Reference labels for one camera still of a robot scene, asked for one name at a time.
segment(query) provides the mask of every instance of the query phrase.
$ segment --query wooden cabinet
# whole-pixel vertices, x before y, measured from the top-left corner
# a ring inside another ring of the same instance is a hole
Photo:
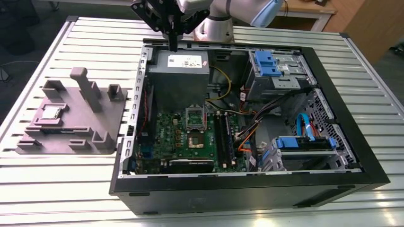
[[[404,0],[331,0],[337,13],[324,32],[345,32],[371,63],[404,35]]]

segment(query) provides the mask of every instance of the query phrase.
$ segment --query ram slot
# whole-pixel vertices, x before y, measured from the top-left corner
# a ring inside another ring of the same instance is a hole
[[[223,131],[221,131],[221,120],[220,116],[215,116],[215,140],[216,140],[216,151],[217,151],[217,162],[219,166],[223,168],[227,168],[227,163],[225,163],[225,141],[224,141],[224,136],[223,136]]]
[[[235,162],[235,148],[233,148],[233,137],[232,129],[229,126],[229,119],[227,113],[221,116],[221,125],[224,126],[224,141],[225,141],[225,161],[229,165],[233,165]]]

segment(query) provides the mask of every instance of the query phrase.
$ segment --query slatted metal surface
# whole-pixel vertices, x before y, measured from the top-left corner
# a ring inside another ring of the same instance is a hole
[[[235,27],[236,42],[316,50],[392,181],[377,190],[355,193],[319,208],[136,217],[117,197],[108,195],[115,154],[17,155],[13,150],[44,97],[40,86],[45,80],[60,79],[65,86],[76,86],[69,68],[87,67],[99,87],[113,83],[132,88],[141,40],[148,37],[160,38],[160,34],[141,21],[81,17],[65,23],[0,127],[0,224],[267,227],[404,223],[403,107],[339,34]]]

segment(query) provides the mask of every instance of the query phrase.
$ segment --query power supply label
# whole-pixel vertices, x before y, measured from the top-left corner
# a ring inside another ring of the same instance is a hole
[[[169,55],[168,56],[168,67],[176,68],[201,68],[203,57],[197,55]]]

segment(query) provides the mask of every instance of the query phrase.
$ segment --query motherboard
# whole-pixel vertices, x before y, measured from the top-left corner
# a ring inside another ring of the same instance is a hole
[[[137,174],[163,174],[173,164],[187,172],[245,172],[245,159],[233,148],[239,129],[237,116],[228,112],[203,113],[197,107],[159,112],[155,144],[140,147]]]

